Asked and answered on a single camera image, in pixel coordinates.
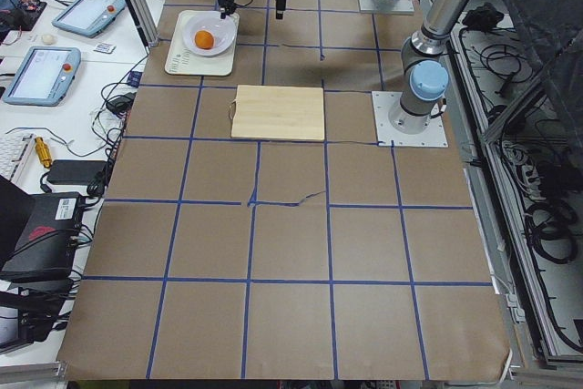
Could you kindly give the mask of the orange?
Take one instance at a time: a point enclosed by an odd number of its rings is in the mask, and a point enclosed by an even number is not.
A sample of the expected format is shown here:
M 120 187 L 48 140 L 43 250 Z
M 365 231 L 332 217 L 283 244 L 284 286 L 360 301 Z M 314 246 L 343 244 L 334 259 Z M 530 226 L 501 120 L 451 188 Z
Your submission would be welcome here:
M 195 46 L 202 50 L 211 50 L 215 44 L 214 35 L 204 29 L 197 31 L 193 37 Z

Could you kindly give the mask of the teach pendant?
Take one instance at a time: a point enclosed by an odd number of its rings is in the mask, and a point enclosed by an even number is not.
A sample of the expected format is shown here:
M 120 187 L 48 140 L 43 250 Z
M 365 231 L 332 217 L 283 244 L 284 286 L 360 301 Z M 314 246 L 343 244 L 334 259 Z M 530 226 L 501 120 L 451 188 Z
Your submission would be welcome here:
M 66 95 L 81 63 L 75 47 L 31 47 L 2 96 L 9 105 L 55 107 Z
M 92 38 L 108 27 L 125 7 L 125 0 L 76 0 L 52 20 L 52 25 Z

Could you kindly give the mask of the black laptop computer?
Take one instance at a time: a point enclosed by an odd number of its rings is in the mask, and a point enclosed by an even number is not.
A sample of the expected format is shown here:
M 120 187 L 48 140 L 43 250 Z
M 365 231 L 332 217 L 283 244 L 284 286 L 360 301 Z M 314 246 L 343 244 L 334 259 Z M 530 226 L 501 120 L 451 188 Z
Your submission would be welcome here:
M 63 280 L 71 274 L 84 197 L 76 192 L 28 194 L 1 179 L 1 279 Z

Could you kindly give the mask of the white ridged plate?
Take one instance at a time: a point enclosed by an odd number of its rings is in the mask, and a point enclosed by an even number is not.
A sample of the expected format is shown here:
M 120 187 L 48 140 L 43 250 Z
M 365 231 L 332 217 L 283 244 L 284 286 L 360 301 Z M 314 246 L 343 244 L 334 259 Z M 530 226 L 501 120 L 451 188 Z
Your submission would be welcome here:
M 198 56 L 217 56 L 229 49 L 235 41 L 237 26 L 231 16 L 220 12 L 195 12 L 186 18 L 181 28 L 186 48 Z

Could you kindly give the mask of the white side table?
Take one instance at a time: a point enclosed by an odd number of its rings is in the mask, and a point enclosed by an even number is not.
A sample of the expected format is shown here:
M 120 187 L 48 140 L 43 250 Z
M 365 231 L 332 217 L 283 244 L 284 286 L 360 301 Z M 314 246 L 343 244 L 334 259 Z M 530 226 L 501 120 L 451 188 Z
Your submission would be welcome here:
M 93 238 L 125 123 L 100 122 L 100 85 L 124 82 L 156 38 L 146 0 L 74 0 L 53 13 L 58 43 L 1 64 L 1 350 L 66 327 L 80 282 L 74 260 Z

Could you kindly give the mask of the bamboo cutting board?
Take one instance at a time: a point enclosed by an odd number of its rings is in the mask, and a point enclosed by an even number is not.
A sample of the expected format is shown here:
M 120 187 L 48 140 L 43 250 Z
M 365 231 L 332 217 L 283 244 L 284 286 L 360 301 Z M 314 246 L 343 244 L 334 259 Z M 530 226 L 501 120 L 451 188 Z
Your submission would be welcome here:
M 323 141 L 320 87 L 239 85 L 231 116 L 232 138 Z

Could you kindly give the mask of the cream bear tray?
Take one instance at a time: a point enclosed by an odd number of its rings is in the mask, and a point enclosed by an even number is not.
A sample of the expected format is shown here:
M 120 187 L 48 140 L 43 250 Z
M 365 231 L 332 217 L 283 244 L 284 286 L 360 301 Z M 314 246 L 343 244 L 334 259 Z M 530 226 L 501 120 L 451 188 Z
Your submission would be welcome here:
M 219 11 L 185 10 L 179 13 L 165 71 L 171 75 L 225 77 L 233 69 L 240 17 L 238 14 L 220 17 Z M 210 32 L 214 46 L 202 49 L 195 45 L 199 31 Z

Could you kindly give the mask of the lower teach pendant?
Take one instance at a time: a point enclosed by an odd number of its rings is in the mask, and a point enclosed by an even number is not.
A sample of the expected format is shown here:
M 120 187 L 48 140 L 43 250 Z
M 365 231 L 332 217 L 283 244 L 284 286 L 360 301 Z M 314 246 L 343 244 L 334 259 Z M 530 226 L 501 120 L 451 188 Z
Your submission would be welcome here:
M 31 47 L 2 96 L 9 105 L 55 107 L 66 95 L 81 63 L 75 47 Z

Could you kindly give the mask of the upper teach pendant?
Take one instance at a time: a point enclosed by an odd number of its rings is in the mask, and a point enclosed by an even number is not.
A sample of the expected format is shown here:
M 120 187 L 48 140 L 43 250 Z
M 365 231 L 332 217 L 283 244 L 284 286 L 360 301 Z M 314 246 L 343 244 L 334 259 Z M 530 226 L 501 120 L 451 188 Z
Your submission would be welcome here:
M 125 7 L 125 0 L 76 0 L 52 20 L 52 25 L 92 38 L 108 27 Z

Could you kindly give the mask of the gold metal cylinder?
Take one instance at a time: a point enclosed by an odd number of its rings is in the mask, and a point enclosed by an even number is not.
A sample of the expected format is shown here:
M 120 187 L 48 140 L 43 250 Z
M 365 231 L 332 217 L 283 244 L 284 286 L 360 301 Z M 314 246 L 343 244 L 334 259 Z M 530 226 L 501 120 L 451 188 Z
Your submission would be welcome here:
M 53 165 L 53 158 L 48 145 L 42 137 L 35 137 L 35 151 L 43 168 L 50 169 Z

